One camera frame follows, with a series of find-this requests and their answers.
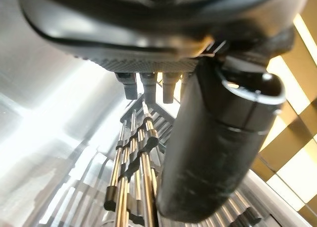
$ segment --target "metal rack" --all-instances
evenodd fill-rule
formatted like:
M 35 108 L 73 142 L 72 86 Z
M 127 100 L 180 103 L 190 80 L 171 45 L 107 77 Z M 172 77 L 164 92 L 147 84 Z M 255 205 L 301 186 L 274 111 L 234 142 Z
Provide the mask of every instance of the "metal rack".
M 106 224 L 116 227 L 244 227 L 256 226 L 262 216 L 237 190 L 212 216 L 198 224 L 165 219 L 156 210 L 157 182 L 174 119 L 157 104 L 148 108 L 143 96 L 122 116 L 122 129 L 105 198 L 105 209 L 115 212 Z M 130 135 L 124 136 L 130 126 Z

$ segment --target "bright light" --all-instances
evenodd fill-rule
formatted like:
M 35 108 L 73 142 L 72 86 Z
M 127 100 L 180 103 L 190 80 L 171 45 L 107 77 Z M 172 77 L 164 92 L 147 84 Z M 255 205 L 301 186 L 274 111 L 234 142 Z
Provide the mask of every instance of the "bright light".
M 282 79 L 286 89 L 287 100 L 295 112 L 300 114 L 310 104 L 310 101 L 282 57 L 272 58 L 268 64 L 267 71 L 278 75 Z
M 63 126 L 83 106 L 104 75 L 103 68 L 85 62 L 38 109 L 25 115 L 20 127 L 0 146 L 0 177 L 54 138 L 61 136 L 75 144 L 75 140 L 63 134 Z
M 272 142 L 285 128 L 287 125 L 282 120 L 281 117 L 277 116 L 275 118 L 274 124 L 272 126 L 272 129 L 269 131 L 261 149 L 260 152 L 270 143 Z
M 267 184 L 280 195 L 295 211 L 299 211 L 305 203 L 299 199 L 294 192 L 277 176 L 273 175 Z
M 300 14 L 297 14 L 295 19 L 294 19 L 294 25 L 302 37 L 302 40 L 304 41 L 304 44 L 306 45 L 309 53 L 311 54 L 315 64 L 317 64 L 317 46 L 316 43 L 310 34 L 306 24 L 304 23 L 302 17 Z
M 308 203 L 317 194 L 317 144 L 311 140 L 277 174 Z

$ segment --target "reflective metal surface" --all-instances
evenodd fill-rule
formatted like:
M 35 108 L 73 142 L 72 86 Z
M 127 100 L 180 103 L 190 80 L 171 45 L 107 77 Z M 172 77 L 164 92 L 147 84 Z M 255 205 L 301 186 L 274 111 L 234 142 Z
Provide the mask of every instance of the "reflective metal surface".
M 17 0 L 0 0 L 0 226 L 100 225 L 127 104 L 113 73 L 52 48 Z M 57 193 L 78 209 L 52 207 Z M 82 208 L 89 202 L 100 215 Z

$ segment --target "yellow panel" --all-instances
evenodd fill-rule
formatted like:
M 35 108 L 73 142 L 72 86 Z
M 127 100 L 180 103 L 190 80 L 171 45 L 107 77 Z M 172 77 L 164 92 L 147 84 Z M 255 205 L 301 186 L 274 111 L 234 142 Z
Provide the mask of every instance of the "yellow panel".
M 311 140 L 277 174 L 305 202 L 317 194 L 317 143 Z
M 294 108 L 295 112 L 300 114 L 310 104 L 310 101 L 282 57 L 277 56 L 272 58 L 267 70 L 270 73 L 278 75 L 282 79 L 286 89 L 287 100 Z
M 299 211 L 305 205 L 277 175 L 271 177 L 267 184 L 296 211 Z
M 272 129 L 270 130 L 270 132 L 268 133 L 261 149 L 260 152 L 270 143 L 273 141 L 273 139 L 275 139 L 285 128 L 287 127 L 287 125 L 285 124 L 285 122 L 281 119 L 281 117 L 277 116 Z
M 297 14 L 294 19 L 294 25 L 302 37 L 302 40 L 304 41 L 309 53 L 311 54 L 315 64 L 317 64 L 317 46 L 316 43 L 310 34 L 306 24 L 304 23 L 302 17 Z

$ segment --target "black cylinder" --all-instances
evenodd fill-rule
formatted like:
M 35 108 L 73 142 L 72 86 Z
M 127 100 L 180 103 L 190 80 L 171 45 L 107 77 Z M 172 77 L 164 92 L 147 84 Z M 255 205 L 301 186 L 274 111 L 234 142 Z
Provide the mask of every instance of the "black cylinder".
M 200 222 L 241 182 L 285 100 L 278 77 L 255 81 L 232 85 L 220 64 L 200 62 L 166 148 L 157 198 L 163 216 Z

